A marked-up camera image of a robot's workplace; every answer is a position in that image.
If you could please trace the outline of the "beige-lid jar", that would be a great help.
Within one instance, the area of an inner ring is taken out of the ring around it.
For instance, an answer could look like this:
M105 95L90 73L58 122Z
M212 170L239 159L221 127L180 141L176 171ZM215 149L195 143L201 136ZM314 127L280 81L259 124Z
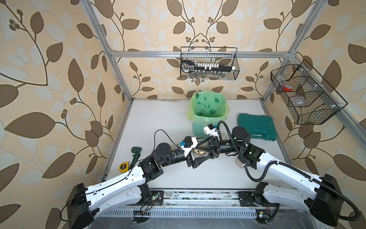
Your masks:
M195 157L203 157L203 156L208 156L210 154L210 151L205 148L194 148L194 149L192 149L192 154Z

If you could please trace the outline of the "beige jar lid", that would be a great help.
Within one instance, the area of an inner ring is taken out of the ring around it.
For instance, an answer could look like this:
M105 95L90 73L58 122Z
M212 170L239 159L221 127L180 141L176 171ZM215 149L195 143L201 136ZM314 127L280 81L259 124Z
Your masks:
M244 164L238 158L235 159L235 163L239 168L244 168Z

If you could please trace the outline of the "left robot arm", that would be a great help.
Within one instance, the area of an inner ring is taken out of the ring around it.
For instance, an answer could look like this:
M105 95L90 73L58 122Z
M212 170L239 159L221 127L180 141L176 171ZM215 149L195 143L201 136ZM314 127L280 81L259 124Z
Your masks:
M167 143L161 143L138 165L110 181L86 187L75 186L66 202L67 226L70 229L84 229L99 215L126 205L146 205L160 197L153 194L148 182L163 174L163 167L186 162L197 168L218 153L201 145L172 150Z

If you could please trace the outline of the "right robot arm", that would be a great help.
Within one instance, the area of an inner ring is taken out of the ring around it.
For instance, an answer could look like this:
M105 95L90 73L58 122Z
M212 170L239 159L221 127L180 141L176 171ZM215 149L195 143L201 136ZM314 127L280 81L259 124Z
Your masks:
M192 138L190 155L194 168L207 158L234 155L249 179L257 183L251 196L255 205L287 205L309 212L326 225L338 225L344 197L334 177L310 174L278 160L251 144L250 134L242 127L235 127L228 140L222 140L215 128L209 135L201 141Z

